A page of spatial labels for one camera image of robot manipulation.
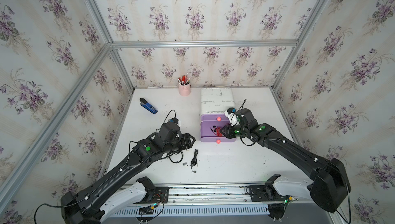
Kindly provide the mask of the aluminium frame rail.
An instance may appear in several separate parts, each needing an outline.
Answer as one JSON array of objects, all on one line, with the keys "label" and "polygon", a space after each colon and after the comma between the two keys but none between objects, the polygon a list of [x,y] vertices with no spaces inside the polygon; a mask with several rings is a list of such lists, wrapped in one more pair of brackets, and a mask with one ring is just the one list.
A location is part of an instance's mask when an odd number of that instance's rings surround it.
[{"label": "aluminium frame rail", "polygon": [[295,47],[298,40],[202,40],[202,41],[124,41],[114,42],[115,49],[204,48],[204,47]]}]

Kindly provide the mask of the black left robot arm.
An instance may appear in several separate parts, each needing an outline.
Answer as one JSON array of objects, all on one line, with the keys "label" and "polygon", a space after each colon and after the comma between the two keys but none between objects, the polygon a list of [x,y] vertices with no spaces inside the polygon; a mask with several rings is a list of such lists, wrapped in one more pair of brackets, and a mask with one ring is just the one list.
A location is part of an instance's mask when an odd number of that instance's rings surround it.
[{"label": "black left robot arm", "polygon": [[106,214],[101,207],[131,178],[156,161],[192,148],[195,137],[181,133],[177,118],[166,119],[158,131],[128,148],[126,157],[94,184],[78,193],[67,192],[59,208],[67,224],[98,224]]}]

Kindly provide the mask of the white drawer cabinet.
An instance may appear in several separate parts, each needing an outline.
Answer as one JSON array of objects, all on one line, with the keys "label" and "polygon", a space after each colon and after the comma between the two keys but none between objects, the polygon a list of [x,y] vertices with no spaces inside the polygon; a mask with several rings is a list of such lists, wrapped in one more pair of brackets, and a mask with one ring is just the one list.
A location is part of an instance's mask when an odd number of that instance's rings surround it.
[{"label": "white drawer cabinet", "polygon": [[231,88],[202,88],[200,96],[201,115],[224,113],[236,106]]}]

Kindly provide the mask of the red pens in cup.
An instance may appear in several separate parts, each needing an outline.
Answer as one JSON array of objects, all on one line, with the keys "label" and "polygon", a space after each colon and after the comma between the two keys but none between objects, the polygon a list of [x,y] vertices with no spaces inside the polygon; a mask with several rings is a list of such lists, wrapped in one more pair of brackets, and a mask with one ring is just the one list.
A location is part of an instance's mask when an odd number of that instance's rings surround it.
[{"label": "red pens in cup", "polygon": [[190,78],[188,77],[188,75],[183,75],[181,77],[178,78],[178,84],[180,86],[187,86],[190,84]]}]

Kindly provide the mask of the blue stapler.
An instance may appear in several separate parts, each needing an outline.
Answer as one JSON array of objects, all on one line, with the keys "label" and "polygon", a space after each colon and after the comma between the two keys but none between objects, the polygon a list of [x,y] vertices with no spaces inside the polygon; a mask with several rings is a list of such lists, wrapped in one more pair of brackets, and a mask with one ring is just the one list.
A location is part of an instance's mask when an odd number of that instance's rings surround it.
[{"label": "blue stapler", "polygon": [[140,98],[140,105],[145,108],[147,111],[149,111],[152,114],[156,114],[157,113],[157,109],[152,106],[147,100],[145,100],[144,98]]}]

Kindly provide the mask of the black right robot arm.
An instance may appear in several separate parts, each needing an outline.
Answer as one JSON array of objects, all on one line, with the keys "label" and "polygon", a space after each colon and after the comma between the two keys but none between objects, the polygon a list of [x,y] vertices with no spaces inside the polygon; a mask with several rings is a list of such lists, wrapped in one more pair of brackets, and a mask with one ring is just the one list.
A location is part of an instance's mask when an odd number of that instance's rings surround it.
[{"label": "black right robot arm", "polygon": [[249,139],[306,174],[308,179],[301,181],[276,177],[272,186],[279,195],[310,199],[329,213],[336,213],[344,200],[350,201],[351,185],[343,162],[321,157],[289,140],[273,126],[259,124],[249,109],[236,111],[220,132],[228,139]]}]

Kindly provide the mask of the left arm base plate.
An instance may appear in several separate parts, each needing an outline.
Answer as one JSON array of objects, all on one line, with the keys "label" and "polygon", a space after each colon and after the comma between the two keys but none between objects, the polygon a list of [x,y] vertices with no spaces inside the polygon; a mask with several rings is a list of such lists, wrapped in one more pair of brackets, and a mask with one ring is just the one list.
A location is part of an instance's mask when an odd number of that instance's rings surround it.
[{"label": "left arm base plate", "polygon": [[154,190],[149,190],[143,200],[138,203],[167,203],[169,199],[169,190],[169,187],[156,187]]}]

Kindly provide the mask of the pink pen cup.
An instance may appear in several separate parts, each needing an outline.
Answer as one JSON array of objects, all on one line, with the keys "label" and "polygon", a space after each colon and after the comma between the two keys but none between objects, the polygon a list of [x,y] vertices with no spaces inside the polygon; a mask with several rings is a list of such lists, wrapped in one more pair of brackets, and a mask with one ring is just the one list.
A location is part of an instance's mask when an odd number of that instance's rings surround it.
[{"label": "pink pen cup", "polygon": [[191,84],[179,85],[178,90],[181,96],[188,96],[191,93]]}]

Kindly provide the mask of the black wired earphones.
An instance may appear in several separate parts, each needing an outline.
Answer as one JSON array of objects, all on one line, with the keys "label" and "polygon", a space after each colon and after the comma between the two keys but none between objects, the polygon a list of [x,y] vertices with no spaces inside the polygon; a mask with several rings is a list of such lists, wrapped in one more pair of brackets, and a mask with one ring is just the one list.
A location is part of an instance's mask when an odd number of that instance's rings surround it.
[{"label": "black wired earphones", "polygon": [[172,152],[168,155],[168,159],[174,164],[179,164],[184,159],[184,153],[182,151]]},{"label": "black wired earphones", "polygon": [[193,174],[196,173],[196,170],[194,170],[193,168],[196,167],[196,166],[198,165],[198,159],[197,159],[198,154],[199,154],[199,150],[198,150],[198,149],[195,149],[195,150],[194,150],[194,156],[193,156],[192,160],[190,161],[190,163],[189,163],[189,164],[188,164],[187,162],[183,163],[184,166],[188,166],[188,167],[191,168],[191,172],[192,172]]}]

